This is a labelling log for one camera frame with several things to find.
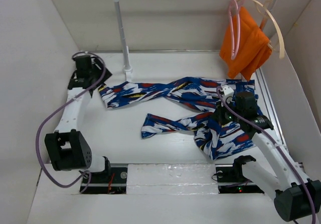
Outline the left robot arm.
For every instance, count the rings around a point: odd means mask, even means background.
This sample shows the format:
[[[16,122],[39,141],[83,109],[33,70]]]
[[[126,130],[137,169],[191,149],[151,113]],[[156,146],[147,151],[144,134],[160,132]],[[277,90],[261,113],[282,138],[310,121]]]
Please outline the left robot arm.
[[[110,163],[105,156],[93,154],[80,127],[94,90],[112,74],[95,54],[81,52],[72,59],[76,69],[67,86],[67,106],[54,132],[45,136],[46,149],[54,170],[90,171],[106,182],[112,175]]]

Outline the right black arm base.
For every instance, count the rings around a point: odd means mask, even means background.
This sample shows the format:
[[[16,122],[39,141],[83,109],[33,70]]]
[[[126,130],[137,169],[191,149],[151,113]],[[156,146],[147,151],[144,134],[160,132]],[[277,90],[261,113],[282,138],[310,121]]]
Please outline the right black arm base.
[[[217,182],[219,194],[264,194],[256,184],[237,176],[232,164],[216,164],[212,179]]]

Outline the blue patterned trousers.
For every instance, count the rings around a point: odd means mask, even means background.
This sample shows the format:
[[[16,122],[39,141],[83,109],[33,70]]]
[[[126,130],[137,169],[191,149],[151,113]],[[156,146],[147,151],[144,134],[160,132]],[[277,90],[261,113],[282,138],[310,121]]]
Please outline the blue patterned trousers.
[[[220,100],[216,88],[230,86],[235,93],[255,93],[255,81],[236,79],[212,80],[202,77],[184,77],[170,83],[124,82],[117,86],[102,84],[98,92],[107,108],[124,107],[136,102],[145,102],[164,97],[184,106],[200,111],[199,114],[176,121],[147,114],[141,128],[141,138],[176,131],[191,131],[196,146],[211,160],[226,158],[254,147],[254,143],[241,127],[238,130],[213,133],[208,127],[208,118]]]

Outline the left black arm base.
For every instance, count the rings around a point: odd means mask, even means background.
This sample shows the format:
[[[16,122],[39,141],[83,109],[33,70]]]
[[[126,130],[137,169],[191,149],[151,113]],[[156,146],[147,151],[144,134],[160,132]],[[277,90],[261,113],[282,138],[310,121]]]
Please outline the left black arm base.
[[[109,174],[92,173],[91,179],[83,178],[79,191],[82,194],[126,194],[127,176],[127,165],[112,165]]]

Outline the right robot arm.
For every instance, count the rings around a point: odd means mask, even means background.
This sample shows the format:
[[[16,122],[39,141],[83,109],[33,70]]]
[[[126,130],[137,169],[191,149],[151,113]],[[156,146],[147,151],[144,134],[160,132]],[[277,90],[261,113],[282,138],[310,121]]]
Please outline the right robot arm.
[[[235,93],[225,85],[217,88],[220,99],[213,114],[219,124],[234,122],[259,148],[273,169],[270,173],[257,160],[250,156],[239,156],[227,171],[216,168],[215,176],[224,189],[237,191],[241,186],[252,182],[274,203],[278,215],[285,222],[311,216],[316,223],[320,211],[320,181],[311,178],[295,162],[284,145],[272,136],[273,124],[266,116],[260,116],[257,101],[248,91]]]

